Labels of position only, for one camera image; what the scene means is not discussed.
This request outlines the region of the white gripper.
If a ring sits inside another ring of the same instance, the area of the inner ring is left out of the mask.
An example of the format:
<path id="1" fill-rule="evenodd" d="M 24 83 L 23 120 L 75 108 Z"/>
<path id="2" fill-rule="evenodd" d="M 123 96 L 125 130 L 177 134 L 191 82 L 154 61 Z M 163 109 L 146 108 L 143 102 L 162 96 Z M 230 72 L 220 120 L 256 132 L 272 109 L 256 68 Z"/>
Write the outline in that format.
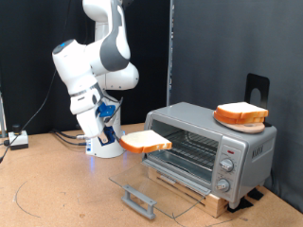
<path id="1" fill-rule="evenodd" d="M 78 96 L 71 97 L 70 110 L 77 117 L 81 129 L 88 138 L 99 136 L 102 143 L 108 142 L 107 135 L 102 132 L 104 123 L 98 116 L 101 94 L 94 88 Z"/>

